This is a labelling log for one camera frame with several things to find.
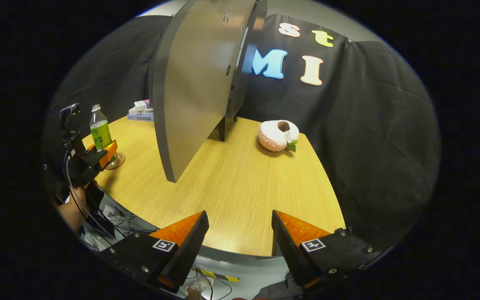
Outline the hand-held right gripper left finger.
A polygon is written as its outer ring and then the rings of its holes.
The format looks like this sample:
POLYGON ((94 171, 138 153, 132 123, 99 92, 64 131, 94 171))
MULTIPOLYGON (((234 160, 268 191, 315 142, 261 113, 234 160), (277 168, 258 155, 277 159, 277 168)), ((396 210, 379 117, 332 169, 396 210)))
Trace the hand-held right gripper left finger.
POLYGON ((134 233, 98 253, 141 283, 176 293, 184 285, 209 228, 205 210, 151 234, 134 233))

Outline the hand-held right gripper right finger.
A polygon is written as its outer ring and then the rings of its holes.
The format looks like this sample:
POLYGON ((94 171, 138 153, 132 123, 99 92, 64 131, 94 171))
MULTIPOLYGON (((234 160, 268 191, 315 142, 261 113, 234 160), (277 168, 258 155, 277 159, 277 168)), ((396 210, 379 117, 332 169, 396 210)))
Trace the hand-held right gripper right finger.
POLYGON ((293 280, 305 292, 335 288, 384 256, 381 247, 349 229, 330 233, 278 210, 272 212, 272 229, 293 280))

